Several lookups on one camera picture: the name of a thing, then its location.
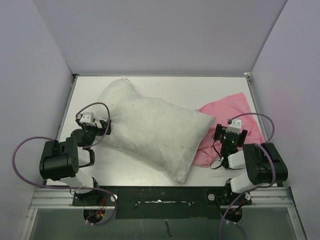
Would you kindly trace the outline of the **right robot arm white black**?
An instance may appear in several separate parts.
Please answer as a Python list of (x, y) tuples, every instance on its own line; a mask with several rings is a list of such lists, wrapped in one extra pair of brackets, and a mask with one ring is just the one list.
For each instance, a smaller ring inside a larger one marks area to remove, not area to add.
[(227, 204), (235, 204), (243, 192), (288, 179), (288, 168), (273, 143), (245, 144), (248, 131), (242, 129), (242, 122), (235, 119), (228, 124), (217, 124), (213, 136), (215, 142), (221, 143), (220, 166), (226, 170), (244, 169), (245, 173), (230, 179), (230, 187), (222, 192)]

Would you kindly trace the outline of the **pink pillow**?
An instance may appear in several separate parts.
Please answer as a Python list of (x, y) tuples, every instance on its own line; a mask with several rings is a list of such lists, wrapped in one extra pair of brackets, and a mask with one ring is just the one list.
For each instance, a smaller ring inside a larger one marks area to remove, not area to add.
[(164, 168), (183, 184), (201, 141), (215, 117), (174, 105), (164, 99), (141, 95), (129, 79), (112, 81), (90, 112), (110, 120), (110, 134), (103, 141), (131, 151)]

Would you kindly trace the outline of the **aluminium frame rail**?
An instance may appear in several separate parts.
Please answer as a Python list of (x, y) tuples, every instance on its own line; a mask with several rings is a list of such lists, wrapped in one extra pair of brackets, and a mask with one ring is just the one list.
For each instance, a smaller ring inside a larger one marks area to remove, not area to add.
[[(95, 102), (101, 92), (121, 76), (77, 75), (64, 111), (59, 140), (76, 128), (74, 116)], [(250, 80), (245, 77), (125, 76), (144, 96), (161, 98), (196, 110), (228, 95), (244, 93), (256, 112)], [(30, 240), (219, 240), (220, 208), (214, 190), (244, 170), (211, 170), (193, 166), (184, 185), (175, 183), (133, 153), (100, 143), (96, 164), (83, 169), (107, 190), (120, 197), (116, 219), (102, 226), (85, 224), (84, 211), (95, 205), (75, 206), (67, 189), (36, 189), (22, 239)], [(291, 189), (270, 187), (251, 193), (243, 206), (240, 227), (229, 221), (224, 240), (306, 240)]]

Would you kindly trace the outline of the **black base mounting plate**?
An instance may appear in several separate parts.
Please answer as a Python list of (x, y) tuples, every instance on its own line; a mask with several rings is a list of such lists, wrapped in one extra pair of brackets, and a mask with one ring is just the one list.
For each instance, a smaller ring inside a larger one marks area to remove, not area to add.
[(251, 205), (249, 194), (240, 195), (225, 186), (164, 187), (164, 186), (103, 186), (103, 200), (99, 203), (72, 200), (74, 207), (84, 207), (85, 216), (93, 207), (116, 207), (117, 219), (189, 219), (219, 220), (233, 203), (235, 210), (227, 216), (240, 217), (241, 207)]

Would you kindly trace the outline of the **pink satin rose pillowcase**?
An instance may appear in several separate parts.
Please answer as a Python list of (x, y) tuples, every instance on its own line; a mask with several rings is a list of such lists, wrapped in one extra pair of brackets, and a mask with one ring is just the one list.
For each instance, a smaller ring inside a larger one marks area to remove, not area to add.
[[(245, 94), (240, 92), (208, 103), (197, 111), (215, 117), (215, 122), (202, 139), (192, 163), (195, 166), (208, 168), (213, 160), (219, 158), (218, 154), (222, 148), (220, 142), (214, 142), (217, 125), (221, 124), (226, 126), (229, 119), (243, 113), (250, 113), (251, 109)], [(254, 117), (252, 115), (245, 115), (240, 119), (242, 121), (242, 128), (247, 130), (244, 143), (262, 144), (265, 139)]]

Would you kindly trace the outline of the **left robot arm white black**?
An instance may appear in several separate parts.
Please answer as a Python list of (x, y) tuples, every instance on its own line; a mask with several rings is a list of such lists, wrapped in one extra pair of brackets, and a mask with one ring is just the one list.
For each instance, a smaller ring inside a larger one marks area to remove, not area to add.
[(96, 137), (111, 134), (111, 121), (96, 120), (83, 114), (75, 121), (80, 128), (75, 129), (65, 141), (49, 140), (45, 143), (39, 173), (45, 180), (72, 187), (78, 200), (95, 206), (103, 200), (104, 194), (98, 190), (98, 182), (80, 168), (94, 165), (94, 141)]

